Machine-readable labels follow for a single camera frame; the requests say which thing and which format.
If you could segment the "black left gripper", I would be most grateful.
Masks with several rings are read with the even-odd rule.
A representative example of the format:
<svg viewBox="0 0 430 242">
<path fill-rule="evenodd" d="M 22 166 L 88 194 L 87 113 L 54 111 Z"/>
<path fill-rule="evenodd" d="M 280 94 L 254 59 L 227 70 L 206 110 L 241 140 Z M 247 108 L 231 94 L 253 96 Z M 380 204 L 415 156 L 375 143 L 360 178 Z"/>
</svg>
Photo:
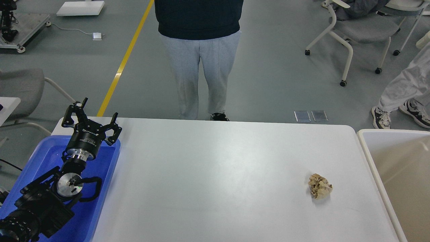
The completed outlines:
<svg viewBox="0 0 430 242">
<path fill-rule="evenodd" d="M 88 101 L 85 97 L 82 102 L 75 102 L 66 109 L 63 117 L 62 127 L 74 128 L 74 133 L 66 147 L 68 155 L 84 155 L 86 160 L 94 160 L 99 152 L 102 141 L 105 141 L 108 146 L 112 146 L 118 140 L 122 128 L 116 123 L 118 112 L 112 116 L 111 122 L 106 125 L 101 125 L 96 122 L 90 123 L 87 118 L 84 107 Z M 78 122 L 75 124 L 71 118 L 75 114 Z M 112 130 L 113 134 L 107 136 L 106 132 Z"/>
</svg>

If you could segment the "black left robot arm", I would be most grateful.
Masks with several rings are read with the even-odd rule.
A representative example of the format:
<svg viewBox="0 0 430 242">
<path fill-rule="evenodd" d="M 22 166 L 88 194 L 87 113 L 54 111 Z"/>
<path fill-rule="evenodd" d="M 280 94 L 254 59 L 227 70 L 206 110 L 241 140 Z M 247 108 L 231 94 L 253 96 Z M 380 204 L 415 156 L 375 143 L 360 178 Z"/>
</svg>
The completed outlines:
<svg viewBox="0 0 430 242">
<path fill-rule="evenodd" d="M 87 161 L 96 159 L 102 142 L 111 146 L 120 136 L 115 112 L 109 124 L 89 119 L 82 103 L 69 105 L 61 125 L 74 132 L 64 149 L 63 165 L 56 166 L 20 190 L 16 209 L 1 219 L 2 242 L 37 242 L 39 235 L 51 237 L 74 216 L 78 202 L 91 202 L 100 196 L 103 179 L 82 177 Z"/>
</svg>

